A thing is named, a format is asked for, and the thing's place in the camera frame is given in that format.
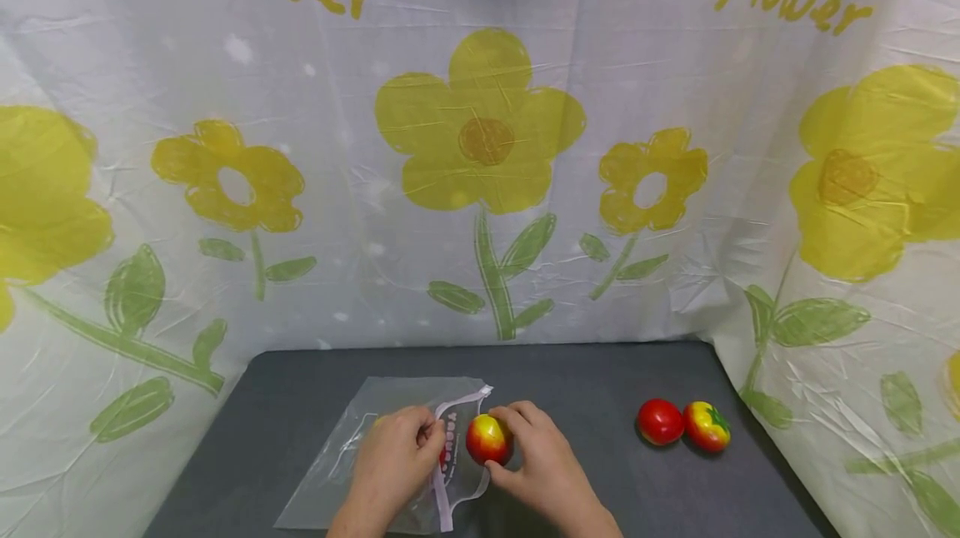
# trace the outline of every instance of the white curtain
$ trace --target white curtain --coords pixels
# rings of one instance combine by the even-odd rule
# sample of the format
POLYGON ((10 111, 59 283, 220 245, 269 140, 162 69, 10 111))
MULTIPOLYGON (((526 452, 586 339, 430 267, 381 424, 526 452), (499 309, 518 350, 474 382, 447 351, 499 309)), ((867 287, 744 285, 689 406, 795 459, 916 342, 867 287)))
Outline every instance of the white curtain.
POLYGON ((265 350, 690 332, 960 536, 959 7, 0 0, 0 536, 139 536, 265 350))

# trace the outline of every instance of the yellow flower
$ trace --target yellow flower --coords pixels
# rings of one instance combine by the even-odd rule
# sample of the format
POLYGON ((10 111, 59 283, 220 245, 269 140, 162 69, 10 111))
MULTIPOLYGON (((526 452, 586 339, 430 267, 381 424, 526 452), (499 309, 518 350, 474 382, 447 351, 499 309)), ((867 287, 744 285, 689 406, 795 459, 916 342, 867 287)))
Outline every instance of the yellow flower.
POLYGON ((403 191, 427 209, 474 202, 494 214, 537 205, 550 188, 551 161, 587 126, 576 98, 528 88, 526 48, 499 28, 462 40, 450 58, 449 83, 404 73, 377 92, 377 126, 387 144, 411 155, 403 191))
POLYGON ((953 417, 960 421, 960 351, 953 353, 947 362, 943 363, 940 392, 953 417))
POLYGON ((0 331, 8 286, 36 286, 113 243, 108 212, 87 198, 97 141, 41 107, 0 107, 0 331))
POLYGON ((690 132, 672 127, 650 142, 619 142, 600 160, 600 178, 610 184, 600 197, 600 217, 615 234, 633 234, 648 227, 675 227, 687 212, 687 199, 707 180, 707 152, 688 151, 690 132), (656 203, 638 207, 633 193, 651 173, 662 173, 666 190, 656 203))
POLYGON ((303 176, 277 149, 245 147, 232 123, 202 120, 194 134, 165 138, 150 161, 157 176, 185 184, 186 202, 198 216, 222 223, 236 232, 261 227, 267 232, 292 232, 302 213, 293 199, 303 192, 303 176), (249 203, 234 202, 223 191, 223 168, 242 173, 250 184, 249 203))
POLYGON ((958 114, 958 79, 936 68, 884 68, 826 92, 800 139, 813 161, 790 183, 800 256, 823 275, 867 281, 905 242, 960 237, 960 149, 934 142, 958 114))

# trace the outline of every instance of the toy apple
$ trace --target toy apple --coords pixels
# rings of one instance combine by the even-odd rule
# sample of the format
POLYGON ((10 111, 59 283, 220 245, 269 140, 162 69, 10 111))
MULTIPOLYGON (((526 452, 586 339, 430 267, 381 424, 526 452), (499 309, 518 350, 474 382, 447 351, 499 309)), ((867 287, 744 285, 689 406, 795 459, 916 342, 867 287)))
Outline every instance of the toy apple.
POLYGON ((687 436, 693 444, 707 452, 719 452, 730 444, 730 426, 713 405, 695 401, 683 410, 687 436))
POLYGON ((670 401, 651 399, 640 406, 637 429, 646 442, 662 447, 683 436, 683 416, 670 401))
POLYGON ((497 418, 482 413, 467 428, 467 452, 479 465, 487 461, 506 465, 513 456, 513 434, 497 418))

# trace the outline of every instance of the clear plastic bag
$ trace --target clear plastic bag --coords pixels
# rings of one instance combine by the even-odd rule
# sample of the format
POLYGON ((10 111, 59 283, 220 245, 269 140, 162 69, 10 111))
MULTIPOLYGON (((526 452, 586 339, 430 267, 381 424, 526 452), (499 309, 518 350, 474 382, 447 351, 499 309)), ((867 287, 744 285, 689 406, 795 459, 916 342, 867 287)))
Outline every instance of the clear plastic bag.
POLYGON ((453 530, 453 508, 477 499, 490 476, 470 460, 467 426, 493 389, 474 378, 368 378, 340 416, 320 455, 280 513, 274 527, 326 530, 353 477, 360 442, 380 416, 405 406, 425 405, 443 419, 447 444, 431 480, 390 526, 391 532, 431 534, 453 530))

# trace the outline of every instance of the flower center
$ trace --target flower center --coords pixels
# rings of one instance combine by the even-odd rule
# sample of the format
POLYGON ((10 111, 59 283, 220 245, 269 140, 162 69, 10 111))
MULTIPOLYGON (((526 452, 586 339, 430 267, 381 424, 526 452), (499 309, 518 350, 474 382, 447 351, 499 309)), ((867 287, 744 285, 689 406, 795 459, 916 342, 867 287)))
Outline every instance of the flower center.
POLYGON ((650 209, 661 202, 666 193, 666 177, 661 172, 653 172, 640 180, 637 192, 633 195, 633 204, 640 209, 650 209))
POLYGON ((238 205, 248 205, 253 200, 253 190, 247 178, 233 167, 220 167, 217 179, 227 198, 238 205))
POLYGON ((488 117, 474 117, 460 128, 460 152, 485 166, 503 163, 513 149, 513 130, 488 117))
POLYGON ((820 174, 820 200, 833 205, 848 205, 870 195, 877 188, 879 174, 870 161, 842 148, 827 154, 820 174))

